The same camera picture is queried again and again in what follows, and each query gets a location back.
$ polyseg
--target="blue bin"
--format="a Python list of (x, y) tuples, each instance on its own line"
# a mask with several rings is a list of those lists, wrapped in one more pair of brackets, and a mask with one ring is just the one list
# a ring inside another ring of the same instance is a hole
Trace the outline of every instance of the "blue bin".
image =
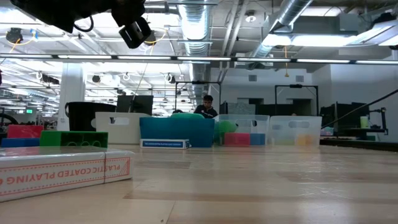
[(265, 146), (266, 135), (265, 134), (250, 134), (250, 145), (251, 146)]
[(39, 138), (10, 138), (1, 141), (1, 147), (34, 147), (39, 145)]
[(213, 119), (139, 119), (141, 139), (189, 139), (192, 147), (211, 147), (214, 125)]

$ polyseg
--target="person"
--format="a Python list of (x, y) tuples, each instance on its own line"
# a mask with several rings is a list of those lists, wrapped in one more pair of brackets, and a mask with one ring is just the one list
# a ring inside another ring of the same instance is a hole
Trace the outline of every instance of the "person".
[(173, 113), (184, 113), (182, 110), (175, 110)]
[(203, 97), (203, 105), (199, 105), (194, 113), (202, 114), (205, 118), (215, 118), (218, 113), (211, 106), (213, 104), (213, 97), (206, 95)]

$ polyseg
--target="blue box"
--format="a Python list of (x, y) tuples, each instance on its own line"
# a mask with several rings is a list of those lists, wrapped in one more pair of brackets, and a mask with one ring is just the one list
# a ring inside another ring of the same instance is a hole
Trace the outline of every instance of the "blue box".
[(40, 145), (39, 138), (10, 138), (2, 139), (1, 147), (34, 147)]
[(192, 147), (211, 147), (215, 121), (189, 118), (140, 118), (141, 139), (189, 139)]
[(188, 149), (189, 140), (179, 139), (141, 139), (140, 147), (149, 149)]
[(250, 134), (250, 145), (251, 146), (265, 146), (266, 135), (265, 134)]

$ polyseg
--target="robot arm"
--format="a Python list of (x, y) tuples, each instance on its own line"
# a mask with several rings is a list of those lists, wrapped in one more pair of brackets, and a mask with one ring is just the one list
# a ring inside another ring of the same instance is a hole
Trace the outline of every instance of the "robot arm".
[[(93, 28), (92, 15), (111, 10), (119, 27), (121, 37), (127, 46), (135, 49), (150, 36), (148, 23), (141, 16), (145, 13), (145, 0), (11, 0), (13, 5), (40, 19), (72, 33), (73, 28), (89, 32)], [(75, 21), (90, 17), (87, 30), (75, 26)]]

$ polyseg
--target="green lego brick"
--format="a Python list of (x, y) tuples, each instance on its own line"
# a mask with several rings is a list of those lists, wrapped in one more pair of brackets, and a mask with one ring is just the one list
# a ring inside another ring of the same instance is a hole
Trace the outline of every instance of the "green lego brick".
[(94, 131), (42, 131), (40, 146), (108, 147), (108, 133)]

